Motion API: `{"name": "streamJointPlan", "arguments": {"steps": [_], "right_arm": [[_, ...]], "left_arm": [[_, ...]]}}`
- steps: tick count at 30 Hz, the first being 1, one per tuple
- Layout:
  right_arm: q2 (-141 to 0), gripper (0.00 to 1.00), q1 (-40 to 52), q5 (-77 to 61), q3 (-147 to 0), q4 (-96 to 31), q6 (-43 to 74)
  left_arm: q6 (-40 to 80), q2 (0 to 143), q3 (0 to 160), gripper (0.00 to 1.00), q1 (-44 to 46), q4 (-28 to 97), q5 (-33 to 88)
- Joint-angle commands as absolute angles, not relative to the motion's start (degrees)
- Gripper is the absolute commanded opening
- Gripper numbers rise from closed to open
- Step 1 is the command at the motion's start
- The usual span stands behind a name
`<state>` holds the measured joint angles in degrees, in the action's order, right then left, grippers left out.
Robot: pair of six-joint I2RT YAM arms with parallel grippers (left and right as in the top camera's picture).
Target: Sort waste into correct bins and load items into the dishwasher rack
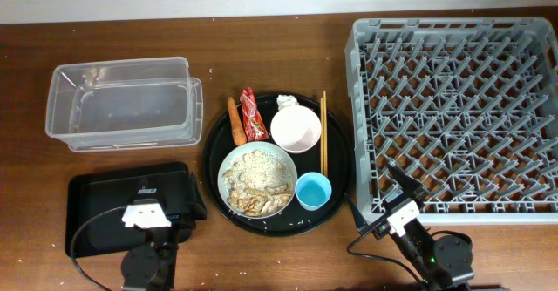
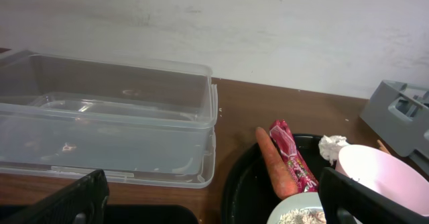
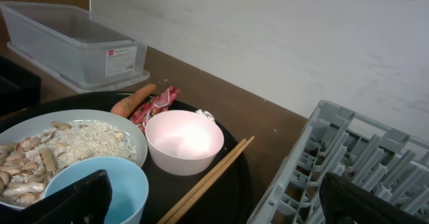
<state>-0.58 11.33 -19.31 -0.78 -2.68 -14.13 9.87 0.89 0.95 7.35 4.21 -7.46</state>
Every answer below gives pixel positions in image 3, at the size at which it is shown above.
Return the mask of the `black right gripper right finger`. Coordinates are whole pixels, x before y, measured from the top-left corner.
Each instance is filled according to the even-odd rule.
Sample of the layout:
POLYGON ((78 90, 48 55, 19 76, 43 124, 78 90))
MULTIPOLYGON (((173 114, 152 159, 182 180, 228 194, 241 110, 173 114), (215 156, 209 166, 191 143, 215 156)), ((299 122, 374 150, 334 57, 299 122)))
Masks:
POLYGON ((326 224, 426 224, 334 173, 325 174, 319 197, 326 224))

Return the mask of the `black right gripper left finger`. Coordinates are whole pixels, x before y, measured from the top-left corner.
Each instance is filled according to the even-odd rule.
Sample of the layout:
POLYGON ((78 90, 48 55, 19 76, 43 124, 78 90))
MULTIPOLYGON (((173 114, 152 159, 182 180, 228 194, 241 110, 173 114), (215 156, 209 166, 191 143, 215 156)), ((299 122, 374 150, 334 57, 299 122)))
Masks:
POLYGON ((103 224, 113 191, 106 170, 88 176, 23 210, 1 207, 1 224, 103 224))

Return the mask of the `light blue cup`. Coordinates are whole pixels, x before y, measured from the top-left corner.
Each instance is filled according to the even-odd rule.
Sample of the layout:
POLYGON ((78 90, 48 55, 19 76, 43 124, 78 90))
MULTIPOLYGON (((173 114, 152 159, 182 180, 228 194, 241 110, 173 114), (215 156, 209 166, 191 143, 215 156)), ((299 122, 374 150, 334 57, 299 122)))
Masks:
POLYGON ((44 196, 48 197, 97 170, 107 171, 113 189, 105 224, 140 223, 149 194, 147 176, 140 166, 123 158, 101 156, 77 162, 62 170, 51 180, 45 189, 44 196))

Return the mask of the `orange carrot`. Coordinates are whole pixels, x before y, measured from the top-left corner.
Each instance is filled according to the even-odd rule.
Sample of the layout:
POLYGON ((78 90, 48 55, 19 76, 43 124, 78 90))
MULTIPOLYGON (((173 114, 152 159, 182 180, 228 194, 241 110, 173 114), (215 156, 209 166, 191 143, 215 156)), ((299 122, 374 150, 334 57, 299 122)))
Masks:
POLYGON ((136 108, 139 107, 140 103, 143 102, 148 96, 150 96, 156 90, 155 84, 148 84, 134 92, 132 95, 125 97, 116 103, 110 110, 112 114, 119 115, 124 118, 130 117, 136 108))

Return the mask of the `pink bowl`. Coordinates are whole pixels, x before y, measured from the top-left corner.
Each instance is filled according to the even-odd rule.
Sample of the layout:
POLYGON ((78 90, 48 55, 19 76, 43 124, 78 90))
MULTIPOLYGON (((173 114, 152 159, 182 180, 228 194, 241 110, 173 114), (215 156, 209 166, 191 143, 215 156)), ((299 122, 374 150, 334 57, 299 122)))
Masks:
POLYGON ((147 122, 145 136, 155 164, 178 176, 207 169, 225 140, 214 121, 184 110, 158 113, 147 122))

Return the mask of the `red snack wrapper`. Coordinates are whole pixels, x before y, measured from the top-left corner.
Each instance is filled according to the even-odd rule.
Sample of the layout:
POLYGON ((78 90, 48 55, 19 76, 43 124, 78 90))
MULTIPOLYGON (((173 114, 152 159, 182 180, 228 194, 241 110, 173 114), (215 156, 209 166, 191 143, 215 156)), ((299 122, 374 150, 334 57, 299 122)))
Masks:
POLYGON ((158 113, 167 111, 175 98, 180 93, 180 89, 170 86, 161 95, 150 97, 150 100, 141 105, 131 116, 131 121, 145 132, 148 121, 158 113))

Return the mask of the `white tissue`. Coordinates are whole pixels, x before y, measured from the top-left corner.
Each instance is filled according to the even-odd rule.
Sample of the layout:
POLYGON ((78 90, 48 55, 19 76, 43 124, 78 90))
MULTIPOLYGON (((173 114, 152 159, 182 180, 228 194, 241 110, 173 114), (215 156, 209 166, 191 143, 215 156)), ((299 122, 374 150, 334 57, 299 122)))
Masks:
POLYGON ((195 113, 202 115, 202 116, 205 116, 207 119, 215 122, 214 116, 208 111, 203 111, 202 109, 198 109, 197 111, 195 111, 195 113))

